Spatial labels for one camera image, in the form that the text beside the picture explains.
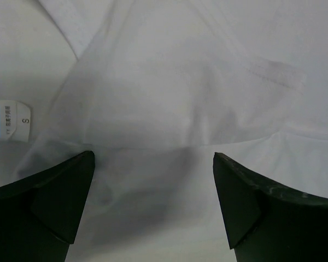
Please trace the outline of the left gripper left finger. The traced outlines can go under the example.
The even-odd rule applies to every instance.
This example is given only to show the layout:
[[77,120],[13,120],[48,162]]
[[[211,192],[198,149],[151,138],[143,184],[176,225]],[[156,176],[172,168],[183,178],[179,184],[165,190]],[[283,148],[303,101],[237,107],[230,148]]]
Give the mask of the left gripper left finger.
[[85,151],[0,187],[0,261],[65,261],[94,170]]

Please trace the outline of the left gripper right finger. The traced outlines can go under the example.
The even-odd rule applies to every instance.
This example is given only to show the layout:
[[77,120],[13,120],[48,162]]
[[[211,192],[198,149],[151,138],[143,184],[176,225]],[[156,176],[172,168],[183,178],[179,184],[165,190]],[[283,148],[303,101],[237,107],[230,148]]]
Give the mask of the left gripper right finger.
[[251,171],[216,153],[213,174],[238,261],[328,261],[328,198]]

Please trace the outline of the white t shirt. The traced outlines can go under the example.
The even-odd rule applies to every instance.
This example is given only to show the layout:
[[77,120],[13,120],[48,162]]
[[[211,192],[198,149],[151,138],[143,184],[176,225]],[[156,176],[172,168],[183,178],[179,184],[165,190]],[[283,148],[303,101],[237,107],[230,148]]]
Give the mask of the white t shirt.
[[0,1],[0,186],[93,150],[68,261],[235,261],[221,152],[328,198],[328,1]]

